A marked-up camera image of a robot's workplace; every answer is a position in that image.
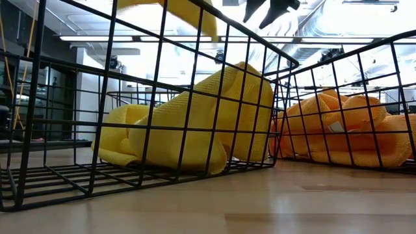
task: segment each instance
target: wire basket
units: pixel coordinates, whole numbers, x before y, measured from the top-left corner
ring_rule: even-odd
[[[279,50],[276,46],[272,45],[271,43],[267,42],[265,39],[261,38],[260,36],[256,35],[252,31],[249,31],[242,25],[236,23],[233,20],[228,19],[220,11],[213,8],[211,5],[208,5],[204,1],[200,0],[191,0],[193,4],[200,7],[200,19],[199,24],[202,24],[202,15],[206,13],[210,13],[217,17],[218,20],[224,22],[227,25],[226,35],[224,37],[225,43],[225,50],[224,50],[224,59],[220,60],[213,56],[210,56],[202,51],[199,50],[200,45],[200,38],[201,38],[201,27],[199,26],[197,40],[195,41],[195,47],[188,47],[183,44],[180,44],[174,40],[171,40],[164,36],[164,28],[166,23],[166,6],[164,5],[163,12],[162,12],[162,20],[161,20],[161,29],[160,34],[156,34],[154,32],[142,29],[137,27],[131,23],[122,21],[116,18],[116,5],[117,0],[113,1],[112,6],[112,14],[107,15],[98,10],[93,8],[87,7],[82,5],[78,2],[72,0],[62,0],[71,7],[77,7],[87,12],[93,13],[97,16],[109,20],[110,30],[109,30],[109,42],[107,45],[107,54],[105,59],[105,67],[104,69],[95,68],[92,66],[85,66],[81,64],[73,64],[69,62],[64,62],[61,60],[57,60],[54,58],[43,57],[41,56],[42,50],[42,39],[43,39],[43,28],[45,23],[45,13],[46,13],[46,3],[47,0],[40,0],[39,7],[38,7],[38,23],[35,31],[36,41],[34,43],[34,55],[32,58],[17,56],[10,53],[1,53],[2,57],[8,59],[10,63],[14,63],[15,67],[19,68],[22,63],[25,62],[32,62],[32,76],[30,81],[24,81],[18,79],[18,71],[15,70],[14,74],[12,75],[13,83],[14,83],[14,99],[13,104],[11,106],[11,118],[10,118],[10,125],[9,129],[7,130],[10,134],[10,139],[13,139],[13,135],[17,133],[21,133],[23,135],[23,145],[22,145],[22,153],[12,153],[12,148],[15,147],[15,144],[10,140],[9,144],[9,153],[6,158],[6,162],[2,161],[1,165],[1,177],[0,177],[0,211],[7,212],[7,211],[19,211],[24,209],[32,209],[36,207],[43,207],[46,205],[53,205],[58,203],[70,202],[75,200],[82,200],[87,198],[92,198],[96,196],[104,196],[108,194],[115,194],[119,192],[127,192],[131,190],[138,190],[138,189],[145,189],[150,187],[158,187],[163,185],[172,185],[176,183],[183,183],[187,181],[195,181],[199,179],[205,179],[209,177],[216,177],[216,176],[224,176],[228,174],[235,174],[239,172],[248,172],[252,170],[258,170],[262,168],[270,168],[273,167],[276,163],[277,157],[271,156],[271,158],[263,157],[261,161],[253,162],[250,160],[250,156],[248,156],[246,161],[243,160],[236,160],[232,156],[227,159],[225,169],[219,174],[208,174],[207,170],[200,170],[200,171],[185,171],[181,170],[181,156],[183,153],[183,144],[185,142],[185,138],[187,133],[190,131],[208,131],[211,132],[212,135],[214,133],[221,131],[221,129],[216,129],[215,125],[211,129],[191,129],[188,127],[189,122],[189,113],[190,113],[190,104],[192,102],[192,93],[200,94],[200,95],[207,95],[211,96],[216,99],[216,114],[215,118],[218,116],[218,104],[220,103],[221,99],[224,97],[219,95],[219,88],[217,94],[210,94],[210,93],[201,93],[194,89],[195,84],[195,69],[198,57],[204,57],[211,60],[215,60],[222,65],[222,75],[221,75],[221,82],[224,76],[224,69],[226,66],[234,67],[242,72],[244,72],[244,79],[246,74],[249,73],[247,69],[242,69],[236,67],[227,62],[227,48],[229,44],[229,32],[230,28],[236,29],[242,33],[244,33],[248,37],[248,41],[246,42],[247,51],[245,62],[248,62],[248,55],[250,51],[250,44],[260,44],[264,47],[264,55],[263,58],[266,57],[267,53],[273,53],[278,57],[278,64],[281,61],[288,60],[290,61],[290,67],[285,69],[276,68],[276,73],[280,72],[287,72],[289,70],[293,70],[299,66],[299,63],[291,58],[290,56],[286,55],[284,52]],[[156,57],[156,66],[155,66],[155,75],[153,80],[149,79],[142,79],[138,77],[133,77],[126,74],[116,73],[110,71],[110,59],[111,59],[111,51],[112,51],[112,44],[114,39],[114,28],[116,23],[118,25],[123,25],[125,27],[129,27],[134,29],[138,32],[146,34],[148,36],[154,37],[157,39],[157,57]],[[185,49],[187,51],[191,51],[194,53],[194,67],[192,72],[191,82],[187,86],[178,86],[172,85],[168,83],[162,83],[158,81],[158,73],[162,68],[159,67],[160,60],[161,60],[161,50],[164,43],[173,44],[177,47]],[[39,74],[40,74],[40,67],[46,67],[49,72],[47,76],[47,80],[49,81],[47,84],[40,85],[39,83]],[[75,79],[75,84],[73,87],[68,86],[55,86],[52,84],[50,74],[51,68],[65,68],[67,70],[71,70],[76,77],[80,77],[81,74],[89,74],[94,75],[97,77],[96,83],[97,88],[95,90],[86,90],[79,88],[77,84],[79,79]],[[262,74],[265,74],[265,59],[263,59],[263,71]],[[271,81],[271,79],[264,78],[263,75],[256,75],[261,82],[263,83],[272,83],[272,87],[274,87],[274,96],[277,96],[277,92],[280,92],[278,87],[277,79]],[[150,90],[147,92],[139,91],[138,89],[131,92],[121,91],[121,86],[118,86],[118,90],[109,91],[107,89],[109,85],[109,81],[115,81],[116,83],[121,83],[122,81],[128,81],[135,84],[146,85],[149,87]],[[22,87],[26,85],[26,87],[30,87],[26,95],[29,97],[27,103],[20,103],[16,104],[16,96],[18,93],[18,86]],[[47,96],[43,97],[46,100],[46,104],[44,107],[39,107],[36,105],[37,99],[40,98],[36,91],[39,88],[47,89]],[[53,97],[49,96],[51,90],[54,92],[70,92],[71,98],[73,99],[74,103],[79,102],[80,94],[93,94],[96,96],[96,100],[99,103],[98,110],[94,109],[81,109],[77,108],[77,106],[72,108],[66,107],[57,107],[53,106],[53,102],[51,99]],[[154,111],[154,106],[160,105],[166,101],[170,101],[174,96],[178,95],[181,92],[189,92],[189,99],[188,99],[188,106],[187,106],[187,113],[186,113],[186,120],[184,127],[181,128],[173,128],[173,127],[160,127],[151,125],[151,118],[152,113]],[[251,105],[258,109],[261,107],[260,105],[260,98],[258,103],[245,103],[242,99],[232,99],[229,101],[233,101],[239,104],[239,111],[241,110],[242,106],[244,105]],[[105,123],[103,120],[105,119],[105,115],[109,113],[109,110],[115,109],[116,107],[121,107],[125,104],[143,104],[149,105],[149,123],[147,125],[133,125],[133,124],[111,124]],[[15,129],[13,126],[12,121],[16,119],[18,112],[16,112],[16,107],[24,107],[27,109],[26,118],[20,118],[23,124],[26,126],[24,130],[22,129]],[[271,113],[275,112],[277,109],[275,107],[267,107]],[[36,109],[43,109],[46,111],[45,118],[37,118],[35,115]],[[65,112],[72,120],[57,120],[50,118],[52,113],[57,112]],[[77,117],[82,114],[92,114],[96,116],[96,122],[86,122],[86,121],[79,121]],[[235,126],[235,130],[228,131],[229,134],[235,135],[237,133],[244,133],[244,134],[262,134],[268,137],[273,137],[276,133],[270,130],[268,131],[258,132],[255,130],[255,127],[252,131],[239,131],[238,130],[238,122],[239,122],[240,115],[237,115],[237,123]],[[36,124],[41,124],[41,129],[35,129],[33,126]],[[54,125],[65,125],[65,128],[62,129],[54,129],[52,126]],[[102,129],[104,127],[123,127],[123,128],[130,128],[130,129],[145,129],[146,130],[146,138],[144,139],[144,153],[143,157],[141,158],[140,164],[131,164],[128,166],[116,166],[113,164],[109,164],[105,161],[99,159],[99,142],[100,137],[102,137]],[[162,166],[152,166],[149,163],[146,163],[146,150],[147,145],[149,142],[149,135],[150,131],[153,129],[165,129],[169,131],[181,131],[182,132],[182,146],[181,146],[181,155],[179,156],[179,160],[177,162],[177,168],[165,168]],[[51,142],[48,141],[48,136],[53,133],[60,132],[60,133],[68,133],[71,137],[71,141],[73,142],[73,148],[71,150],[66,151],[50,151],[47,150],[48,145]],[[90,148],[80,148],[78,146],[77,137],[81,134],[85,133],[93,133],[95,134],[95,142],[93,142],[94,151]],[[43,151],[31,152],[31,148],[34,147],[34,142],[31,141],[31,138],[35,134],[41,134],[44,137],[44,141],[41,143],[37,143],[41,147],[43,146]],[[234,143],[231,147],[231,155],[234,148]],[[264,145],[263,151],[267,152],[267,144]],[[206,155],[207,157],[207,164],[209,165],[210,161],[210,153]]]
[[[285,95],[277,97],[283,110],[273,117],[273,130],[279,135],[270,141],[270,154],[292,161],[416,174],[416,83],[409,73],[400,72],[400,59],[405,58],[398,56],[403,46],[412,45],[412,39],[406,38],[414,36],[416,31],[404,32],[280,77],[279,94]],[[370,61],[366,64],[363,57]],[[378,59],[391,66],[369,77],[366,71]],[[344,74],[348,64],[359,77],[353,82]],[[327,85],[320,85],[322,76]]]

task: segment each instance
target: orange microfiber cloth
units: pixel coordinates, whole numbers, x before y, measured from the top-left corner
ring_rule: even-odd
[[[315,162],[328,163],[328,153],[324,135],[322,134],[321,120],[326,134],[326,142],[330,153],[331,162],[337,164],[351,165],[350,153],[346,136],[344,134],[344,123],[341,112],[328,112],[339,110],[338,95],[334,90],[329,90],[317,95],[319,108],[323,113],[319,118],[318,105],[316,97],[311,97],[300,102],[305,131],[308,134],[307,141],[309,143],[309,151],[311,158]],[[340,96],[341,105],[344,110],[344,118],[346,122],[346,130],[348,132],[370,132],[372,131],[371,121],[368,108],[355,109],[358,107],[366,107],[367,100],[365,96],[346,97]],[[380,104],[380,100],[369,97],[370,106]],[[410,144],[409,133],[385,133],[389,131],[407,131],[406,119],[404,115],[390,115],[386,112],[385,107],[371,107],[372,120],[377,133],[376,139],[380,149],[380,156],[384,167],[400,166],[410,158],[412,149]],[[283,137],[280,142],[281,155],[283,157],[293,157],[295,154],[298,158],[308,158],[309,151],[307,148],[304,127],[302,125],[302,117],[300,115],[299,104],[293,105],[287,109],[285,125],[283,126]],[[273,129],[280,131],[282,125],[283,112],[278,115],[277,127],[273,125]],[[416,114],[409,114],[411,128],[416,130]],[[366,167],[379,167],[378,154],[374,143],[373,134],[349,134],[348,139],[352,150],[352,157],[355,165]],[[278,140],[270,140],[270,148],[275,148],[275,142]]]

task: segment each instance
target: wall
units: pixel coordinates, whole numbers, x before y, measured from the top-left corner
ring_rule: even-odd
[[[84,64],[86,66],[91,66],[95,68],[103,69],[103,66],[92,59],[87,53],[86,49],[78,48],[77,49],[77,63]],[[103,78],[100,78],[100,82],[98,81],[99,77],[97,75],[91,75],[87,73],[79,73],[77,77],[77,89],[85,90],[85,91],[93,91],[98,92],[98,89],[101,91]],[[107,91],[118,91],[118,80],[116,79],[109,79],[107,85]],[[77,103],[76,107],[77,110],[80,111],[98,111],[99,109],[99,102],[98,102],[98,94],[92,94],[88,92],[77,92]],[[106,97],[105,102],[105,112],[109,112],[112,108],[116,106],[116,102],[112,100],[109,96]],[[91,112],[77,112],[77,121],[84,121],[84,122],[97,122],[98,114],[91,113]],[[77,126],[77,131],[95,131],[95,126]],[[77,139],[85,139],[85,140],[93,140],[95,134],[93,133],[77,133]]]
[[[131,75],[133,77],[139,77],[143,79],[146,78],[146,73],[148,71],[148,63],[146,60],[144,60],[143,56],[122,55],[118,56],[117,59],[125,66],[126,74]],[[139,85],[139,88],[137,89],[136,85],[136,83],[122,81],[122,90],[126,92],[137,92],[137,90],[139,92],[145,91],[145,88],[143,86]],[[146,98],[145,94],[131,94],[131,97],[133,98],[133,101],[130,98],[122,98],[122,100],[132,104],[140,104],[144,103],[144,101],[141,99]]]

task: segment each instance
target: ceiling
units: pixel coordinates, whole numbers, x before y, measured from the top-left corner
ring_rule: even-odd
[[[32,16],[35,0],[9,0],[17,7],[22,9],[28,15]],[[100,10],[106,14],[111,13],[112,0],[75,0],[84,5]],[[223,0],[212,0],[214,7],[221,10],[227,17],[242,23],[244,17],[245,4],[239,6],[223,6]],[[414,0],[400,0],[396,12],[390,12],[390,6],[374,5],[346,5],[344,0],[300,0],[301,5],[297,11],[291,11],[288,14],[278,18],[272,25],[258,29],[260,21],[264,18],[268,9],[268,4],[264,4],[252,16],[250,21],[244,26],[251,29],[261,36],[390,36],[403,31],[414,29],[412,25],[413,17],[416,13],[416,3]],[[149,31],[159,33],[161,23],[162,8],[159,5],[140,5],[124,10],[118,13],[118,18],[142,27]],[[59,0],[47,1],[47,13],[45,24],[59,35],[108,35],[109,20],[93,15],[84,10],[75,8]],[[218,21],[218,34],[225,35],[226,25]],[[168,14],[165,26],[165,35],[196,35],[196,29],[187,23],[181,21],[175,16]],[[116,25],[115,35],[141,35],[140,32]],[[235,29],[231,29],[230,35],[243,36]],[[82,43],[73,44],[73,46],[85,47],[88,54],[98,61],[103,60],[104,51],[107,48],[106,43]],[[218,50],[222,50],[223,45],[206,43],[201,44],[200,49],[212,56],[216,55]],[[298,59],[303,66],[314,64],[319,60],[323,48],[299,48],[297,45],[277,45],[279,48]],[[140,74],[146,74],[151,77],[156,61],[157,44],[149,43],[114,43],[115,50],[123,49],[124,53],[129,56],[119,56],[126,60],[126,64],[134,67],[134,64],[140,64]],[[344,49],[350,51],[359,46],[348,45]],[[227,62],[237,63],[244,60],[246,54],[245,44],[229,44],[227,53]],[[399,61],[409,71],[415,67],[415,46],[401,45],[397,49],[400,56]],[[263,46],[257,44],[250,46],[249,63],[258,70],[261,70],[263,64]],[[376,64],[368,62],[367,68],[369,75],[376,75],[391,69],[391,60],[388,48],[379,48],[363,55],[363,61],[373,61],[377,59]],[[180,49],[176,46],[164,44],[161,58],[162,70],[161,76],[165,77],[190,77],[192,73],[194,56],[191,52]],[[276,70],[276,57],[269,55],[266,64],[268,71]],[[361,75],[355,65],[356,61],[346,60],[340,64],[346,79],[355,79]],[[220,69],[208,58],[198,57],[197,73],[210,74]],[[325,83],[325,72],[321,72],[322,83]]]

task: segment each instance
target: yellow microfiber cloth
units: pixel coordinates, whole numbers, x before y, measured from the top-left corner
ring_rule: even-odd
[[[236,66],[245,67],[241,62]],[[254,68],[247,65],[249,72],[258,74]],[[217,95],[220,86],[221,71],[212,74],[210,77],[194,86],[200,92]],[[238,101],[241,96],[242,81],[244,72],[238,69],[227,67],[224,70],[221,95]],[[261,79],[246,74],[244,85],[243,101],[257,104]],[[189,92],[183,92],[167,103],[153,110],[152,126],[165,127],[184,127],[187,111]],[[261,89],[261,101],[263,106],[271,107],[273,92],[270,83],[263,81]],[[237,111],[239,103],[222,99],[218,111],[216,129],[234,131],[237,121]],[[202,94],[192,94],[190,106],[189,128],[212,129],[216,108],[216,98]],[[253,131],[256,106],[242,104],[239,131]],[[137,125],[148,124],[148,107],[142,105],[124,105],[114,109],[105,122],[118,124]],[[256,131],[267,131],[270,118],[270,109],[259,108],[257,117]],[[159,130],[150,131],[149,145],[146,163],[159,166],[176,168],[179,160],[183,131],[180,130]],[[145,129],[126,129],[104,127],[101,134],[99,156],[103,160],[125,166],[131,162],[140,162],[146,137]],[[249,155],[251,133],[238,133],[235,143],[233,156],[247,160]],[[203,170],[207,161],[209,143],[211,140],[210,131],[191,131],[187,132],[185,147],[183,152],[182,169],[184,170]],[[209,173],[220,173],[230,154],[233,142],[233,133],[215,133]],[[266,143],[266,135],[256,133],[250,154],[251,161],[261,161],[263,158],[263,148]]]
[[[211,0],[204,1],[212,5]],[[124,9],[135,5],[152,3],[159,3],[164,6],[165,2],[165,0],[118,0],[118,8]],[[200,8],[194,3],[191,3],[188,0],[170,0],[168,1],[167,10],[193,27],[198,28]],[[214,42],[218,41],[216,18],[206,11],[203,12],[201,30],[204,34],[210,36]]]
[[[353,109],[357,107],[366,107],[367,100],[365,96],[346,97],[340,96],[341,105],[344,110],[344,117],[347,131],[369,132],[372,131],[368,108]],[[380,100],[375,97],[369,97],[370,106],[380,104]],[[321,112],[339,110],[339,100],[334,90],[325,91],[318,94],[318,103]],[[316,97],[311,97],[300,102],[302,114],[313,114],[318,112]],[[407,131],[406,119],[404,115],[390,115],[386,112],[385,107],[371,107],[372,120],[375,131]],[[299,104],[293,105],[287,109],[287,116],[299,116]],[[416,115],[409,114],[411,128],[416,129]],[[343,119],[341,112],[329,112],[322,114],[321,117],[324,131],[326,133],[344,133]],[[278,119],[276,131],[281,129],[282,119]],[[322,126],[318,114],[304,116],[306,133],[319,133],[317,135],[308,135],[309,150],[314,161],[328,163],[328,154],[326,151],[325,141],[322,134]],[[285,119],[283,126],[283,135],[304,134],[301,117],[292,117]],[[376,134],[380,156],[383,166],[393,167],[400,166],[412,154],[410,138],[408,133],[378,133]],[[358,166],[379,167],[376,146],[373,134],[349,134],[350,147],[354,163]],[[344,134],[326,135],[328,149],[331,156],[331,162],[337,164],[351,165],[348,144]],[[293,157],[293,149],[297,157],[308,157],[309,152],[304,135],[283,136],[280,142],[283,157]],[[270,140],[270,147],[275,148],[275,140]]]

